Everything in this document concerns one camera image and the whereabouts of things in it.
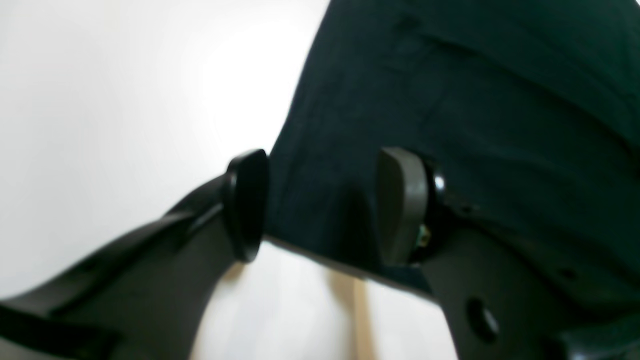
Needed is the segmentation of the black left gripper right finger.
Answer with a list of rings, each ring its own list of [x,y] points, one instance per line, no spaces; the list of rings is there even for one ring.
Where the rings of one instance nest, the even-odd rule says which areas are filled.
[[[382,148],[375,205],[386,265],[419,268],[460,360],[637,360],[639,285],[481,218],[441,167]]]

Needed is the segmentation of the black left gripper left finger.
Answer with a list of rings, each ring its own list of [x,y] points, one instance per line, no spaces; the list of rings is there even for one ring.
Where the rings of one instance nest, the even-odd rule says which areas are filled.
[[[218,281],[259,250],[269,187],[262,149],[159,219],[1,301],[3,360],[187,360]]]

